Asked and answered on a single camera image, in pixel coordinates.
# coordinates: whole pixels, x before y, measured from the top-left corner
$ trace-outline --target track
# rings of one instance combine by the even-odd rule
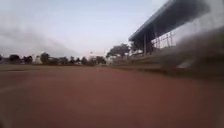
[[[109,68],[0,72],[5,128],[223,128],[224,86]]]

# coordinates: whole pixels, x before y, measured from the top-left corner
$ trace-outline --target tree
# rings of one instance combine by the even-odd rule
[[[86,57],[83,57],[81,60],[82,65],[86,65],[88,63]]]
[[[130,48],[127,44],[121,44],[114,46],[108,53],[106,57],[111,57],[111,56],[125,56],[126,53],[129,53]]]
[[[70,64],[75,64],[75,58],[73,56],[70,57],[69,63]]]
[[[32,56],[28,56],[28,57],[23,57],[23,61],[25,64],[32,64],[33,62],[33,57]]]
[[[66,65],[69,62],[67,57],[61,57],[59,60],[62,65]]]
[[[2,59],[3,59],[3,57],[2,57],[2,55],[0,55],[0,61],[2,61]]]
[[[49,59],[49,64],[50,65],[58,65],[59,64],[59,59],[58,58],[51,58],[51,59]]]
[[[106,60],[102,56],[97,56],[96,57],[96,62],[97,62],[97,64],[106,64]]]
[[[48,53],[42,53],[40,55],[40,60],[43,64],[49,64],[49,57],[50,55]]]
[[[80,61],[80,59],[79,58],[77,58],[76,60],[75,60],[75,63],[80,63],[81,61]]]
[[[12,54],[9,56],[10,63],[20,63],[20,57],[17,54]]]

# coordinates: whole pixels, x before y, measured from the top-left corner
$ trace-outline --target overcast sky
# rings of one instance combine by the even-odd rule
[[[0,15],[10,21],[8,26],[38,33],[79,56],[89,56],[90,52],[104,55],[113,45],[128,43],[131,34],[167,0],[0,1]]]

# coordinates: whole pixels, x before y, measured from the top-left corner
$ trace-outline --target building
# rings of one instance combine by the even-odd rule
[[[224,0],[169,0],[129,41],[144,51],[176,45],[184,37],[224,26]]]

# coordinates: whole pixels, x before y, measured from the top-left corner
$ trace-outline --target roof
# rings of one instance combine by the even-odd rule
[[[159,37],[209,10],[204,0],[169,0],[129,40],[142,42],[144,35],[150,40],[155,39],[155,31]]]

